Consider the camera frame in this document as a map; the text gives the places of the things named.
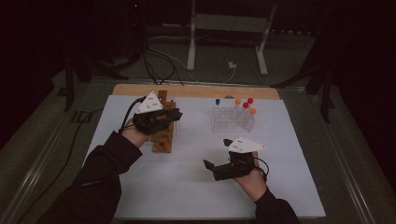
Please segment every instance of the white stand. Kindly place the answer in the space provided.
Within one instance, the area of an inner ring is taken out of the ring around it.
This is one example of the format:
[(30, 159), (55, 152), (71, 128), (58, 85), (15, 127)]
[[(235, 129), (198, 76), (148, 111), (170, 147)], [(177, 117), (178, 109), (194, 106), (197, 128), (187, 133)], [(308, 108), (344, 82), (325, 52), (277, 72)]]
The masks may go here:
[(221, 15), (208, 15), (195, 13), (195, 0), (191, 0), (191, 37), (189, 58), (187, 60), (187, 69), (194, 70), (195, 62), (195, 28), (211, 29), (211, 30), (228, 30), (228, 31), (244, 31), (244, 32), (262, 32), (262, 42), (256, 46), (257, 61), (262, 76), (268, 75), (267, 66), (265, 65), (264, 50), (265, 42), (270, 33), (272, 20), (276, 12), (276, 4), (271, 7), (268, 18), (251, 18), (251, 17), (233, 17)]

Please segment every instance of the test tube rack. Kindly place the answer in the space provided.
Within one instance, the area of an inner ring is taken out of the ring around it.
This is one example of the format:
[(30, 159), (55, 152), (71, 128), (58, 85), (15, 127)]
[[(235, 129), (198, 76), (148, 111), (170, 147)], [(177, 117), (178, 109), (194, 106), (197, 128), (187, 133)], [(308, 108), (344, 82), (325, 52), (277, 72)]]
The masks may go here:
[(246, 113), (245, 108), (213, 106), (213, 133), (249, 133), (254, 124), (254, 117)]

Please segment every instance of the white tabletop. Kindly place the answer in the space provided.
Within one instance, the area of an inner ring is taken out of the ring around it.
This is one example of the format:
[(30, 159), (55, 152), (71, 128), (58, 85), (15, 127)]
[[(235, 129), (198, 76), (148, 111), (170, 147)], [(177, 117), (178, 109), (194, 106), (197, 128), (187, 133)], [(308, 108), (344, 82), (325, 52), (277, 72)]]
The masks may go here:
[[(108, 97), (89, 152), (102, 145), (122, 124), (127, 108), (141, 96)], [(233, 180), (215, 181), (203, 160), (228, 163), (223, 139), (237, 136), (263, 144), (259, 152), (269, 167), (267, 184), (277, 198), (287, 200), (298, 217), (324, 217), (323, 206), (306, 164), (288, 111), (282, 100), (255, 100), (255, 124), (250, 133), (212, 133), (215, 99), (168, 97), (183, 113), (175, 128), (170, 154), (141, 147), (143, 156), (120, 176), (122, 196), (115, 217), (130, 219), (254, 218), (255, 204)], [(221, 100), (233, 106), (233, 100)]]

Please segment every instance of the wooden block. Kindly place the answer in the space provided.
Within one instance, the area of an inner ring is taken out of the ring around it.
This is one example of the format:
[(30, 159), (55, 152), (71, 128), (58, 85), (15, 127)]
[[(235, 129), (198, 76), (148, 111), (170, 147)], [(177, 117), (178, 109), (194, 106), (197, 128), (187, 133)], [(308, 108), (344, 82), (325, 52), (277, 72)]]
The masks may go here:
[[(166, 102), (167, 91), (158, 91), (158, 98), (163, 104), (164, 109), (176, 108), (176, 102)], [(151, 136), (152, 151), (153, 152), (172, 152), (172, 140), (173, 140), (174, 122), (171, 122), (166, 130), (162, 130)]]

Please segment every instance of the metal stand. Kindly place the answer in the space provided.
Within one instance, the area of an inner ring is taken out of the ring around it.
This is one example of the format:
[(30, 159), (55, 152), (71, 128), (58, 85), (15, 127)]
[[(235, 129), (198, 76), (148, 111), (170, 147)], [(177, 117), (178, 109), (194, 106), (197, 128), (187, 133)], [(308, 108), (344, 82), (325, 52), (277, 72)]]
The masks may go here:
[[(249, 18), (249, 17), (237, 17), (238, 20), (243, 21), (246, 23), (245, 26), (237, 27), (236, 24), (236, 18), (234, 18), (234, 22), (232, 25), (232, 30), (233, 31), (245, 31), (245, 32), (262, 32), (262, 42), (260, 45), (256, 46), (256, 54), (257, 54), (257, 62), (260, 67), (260, 74), (263, 76), (268, 75), (268, 70), (267, 66), (265, 64), (264, 56), (262, 54), (265, 46), (265, 42), (267, 41), (268, 35), (271, 30), (271, 25), (273, 18), (275, 16), (276, 12), (276, 7), (277, 5), (274, 4), (271, 7), (270, 15), (268, 18)], [(187, 60), (187, 70), (193, 71), (194, 70), (194, 62), (195, 62), (195, 50), (196, 50), (196, 45), (195, 45), (195, 29), (196, 28), (202, 28), (202, 29), (218, 29), (218, 30), (227, 30), (224, 27), (221, 27), (221, 24), (216, 24), (216, 18), (227, 21), (227, 16), (220, 16), (220, 15), (204, 15), (204, 14), (198, 14), (200, 15), (199, 19), (207, 19), (207, 18), (213, 18), (213, 22), (205, 23), (204, 21), (200, 21), (197, 18), (197, 14), (195, 13), (195, 0), (191, 0), (191, 36), (190, 36), (190, 49), (189, 49), (189, 58)], [(250, 21), (253, 21), (253, 23), (257, 23), (259, 21), (261, 24), (259, 27), (252, 27), (248, 26), (250, 24)]]

